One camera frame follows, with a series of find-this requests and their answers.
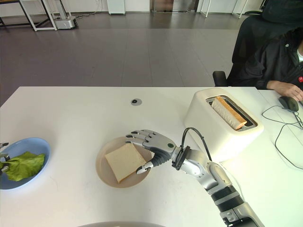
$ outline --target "white cabinet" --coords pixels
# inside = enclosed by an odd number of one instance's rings
[[[125,14],[124,0],[107,0],[108,13]]]

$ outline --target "door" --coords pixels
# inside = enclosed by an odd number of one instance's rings
[[[196,12],[195,6],[198,0],[174,0],[172,11],[174,12]]]
[[[150,0],[151,12],[196,12],[199,0]]]
[[[172,12],[174,0],[150,0],[151,12]]]

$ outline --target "green lettuce leaf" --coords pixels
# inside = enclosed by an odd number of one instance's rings
[[[8,179],[11,181],[20,181],[24,178],[34,176],[42,168],[44,162],[45,154],[35,155],[29,151],[13,157],[10,160],[1,163],[0,168],[4,163],[9,164],[9,169],[5,172],[8,176]]]

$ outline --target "beige plate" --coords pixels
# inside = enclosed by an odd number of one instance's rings
[[[115,188],[127,188],[134,186],[140,183],[149,173],[149,170],[143,174],[136,174],[132,173],[127,178],[125,178],[120,183],[117,182],[114,172],[112,171],[111,167],[109,166],[107,160],[105,159],[105,155],[120,148],[125,144],[126,137],[119,137],[110,142],[108,142],[98,153],[97,160],[96,160],[96,170],[97,174],[100,179],[108,184],[109,186]],[[152,158],[152,154],[149,150],[146,150],[142,147],[135,145],[138,152],[143,156],[145,161],[149,161]]]

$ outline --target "white toaster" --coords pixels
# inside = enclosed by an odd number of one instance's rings
[[[221,96],[247,123],[239,130],[233,129],[212,107],[216,96]],[[263,130],[263,124],[237,99],[221,88],[210,88],[194,94],[184,124],[200,131],[207,143],[213,161],[220,162],[238,155]],[[199,136],[189,131],[197,145],[205,148]]]

